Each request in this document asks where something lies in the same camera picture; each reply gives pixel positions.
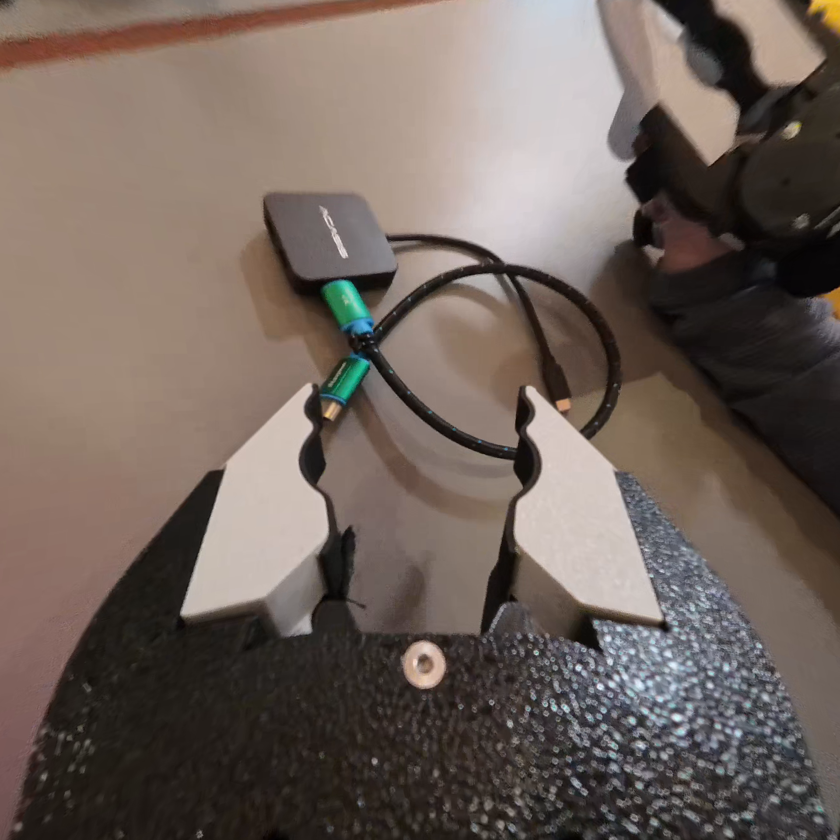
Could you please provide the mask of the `person's right hand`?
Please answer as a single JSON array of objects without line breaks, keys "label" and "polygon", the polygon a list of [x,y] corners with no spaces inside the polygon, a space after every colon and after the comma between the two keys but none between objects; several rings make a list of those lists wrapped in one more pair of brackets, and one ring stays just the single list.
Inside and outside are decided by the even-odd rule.
[{"label": "person's right hand", "polygon": [[656,247],[661,252],[657,268],[663,273],[691,271],[740,250],[714,236],[702,224],[684,217],[665,196],[642,205],[642,211],[653,223]]}]

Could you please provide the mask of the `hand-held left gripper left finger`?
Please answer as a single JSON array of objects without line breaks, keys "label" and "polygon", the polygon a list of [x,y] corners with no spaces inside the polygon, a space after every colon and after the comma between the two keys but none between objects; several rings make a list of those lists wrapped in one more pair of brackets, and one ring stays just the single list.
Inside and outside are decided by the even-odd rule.
[{"label": "hand-held left gripper left finger", "polygon": [[319,389],[305,384],[227,461],[181,608],[185,625],[256,616],[308,635],[328,593],[322,556],[339,537],[319,489]]}]

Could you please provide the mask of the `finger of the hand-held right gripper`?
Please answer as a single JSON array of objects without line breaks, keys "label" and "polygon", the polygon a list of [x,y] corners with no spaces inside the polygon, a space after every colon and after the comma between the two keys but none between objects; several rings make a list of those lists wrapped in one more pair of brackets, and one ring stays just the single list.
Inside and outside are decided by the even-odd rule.
[{"label": "finger of the hand-held right gripper", "polygon": [[819,70],[826,53],[795,9],[783,1],[714,1],[742,34],[746,67],[769,88],[794,87]]},{"label": "finger of the hand-held right gripper", "polygon": [[746,67],[741,32],[706,1],[605,1],[601,23],[623,85],[610,144],[673,131],[704,165],[796,121],[807,78],[766,87]]}]

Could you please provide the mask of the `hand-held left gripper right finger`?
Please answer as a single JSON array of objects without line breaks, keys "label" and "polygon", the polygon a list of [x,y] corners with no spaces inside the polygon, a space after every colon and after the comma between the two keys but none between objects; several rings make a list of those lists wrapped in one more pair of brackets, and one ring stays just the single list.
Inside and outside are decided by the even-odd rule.
[{"label": "hand-held left gripper right finger", "polygon": [[592,620],[665,627],[612,463],[530,385],[516,429],[509,595],[553,637],[572,640]]}]

